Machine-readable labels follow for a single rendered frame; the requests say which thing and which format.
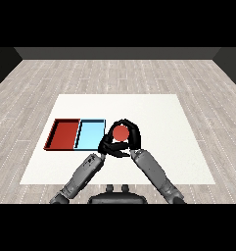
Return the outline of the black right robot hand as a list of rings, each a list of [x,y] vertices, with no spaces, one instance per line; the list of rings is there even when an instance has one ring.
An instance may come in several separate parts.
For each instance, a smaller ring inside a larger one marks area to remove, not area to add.
[[[139,127],[133,122],[123,119],[118,121],[118,126],[126,126],[129,131],[128,144],[130,150],[138,150],[141,148],[141,134]]]

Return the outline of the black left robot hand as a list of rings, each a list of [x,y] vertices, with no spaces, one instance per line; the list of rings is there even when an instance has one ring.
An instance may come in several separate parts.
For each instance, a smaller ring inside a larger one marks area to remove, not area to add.
[[[99,146],[98,146],[98,152],[103,155],[112,155],[117,158],[122,157],[128,157],[127,153],[124,153],[124,150],[129,148],[129,144],[124,141],[116,141],[113,137],[113,130],[116,127],[116,125],[113,125],[109,132],[103,136],[101,139]]]

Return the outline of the small red can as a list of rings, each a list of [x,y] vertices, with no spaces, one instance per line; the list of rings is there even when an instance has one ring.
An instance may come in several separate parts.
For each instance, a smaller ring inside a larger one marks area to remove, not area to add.
[[[113,137],[116,141],[124,141],[128,136],[129,131],[125,125],[117,125],[113,130]]]

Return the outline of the light blue shallow open box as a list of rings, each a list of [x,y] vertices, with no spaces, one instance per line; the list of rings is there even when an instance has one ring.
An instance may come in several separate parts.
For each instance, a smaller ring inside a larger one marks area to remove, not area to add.
[[[76,133],[73,149],[75,151],[97,151],[105,134],[104,119],[82,119]]]

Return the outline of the red shallow open box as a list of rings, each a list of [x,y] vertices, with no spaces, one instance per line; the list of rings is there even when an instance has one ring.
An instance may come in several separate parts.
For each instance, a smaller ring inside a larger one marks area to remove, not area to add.
[[[56,119],[53,122],[44,150],[72,151],[80,119]]]

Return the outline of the dark grey robot body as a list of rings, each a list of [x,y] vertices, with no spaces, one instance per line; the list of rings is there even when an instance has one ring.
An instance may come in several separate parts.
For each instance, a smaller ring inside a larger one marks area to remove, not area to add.
[[[114,186],[108,184],[106,191],[91,196],[88,204],[147,204],[144,196],[131,193],[127,184],[121,186],[121,192],[114,192]]]

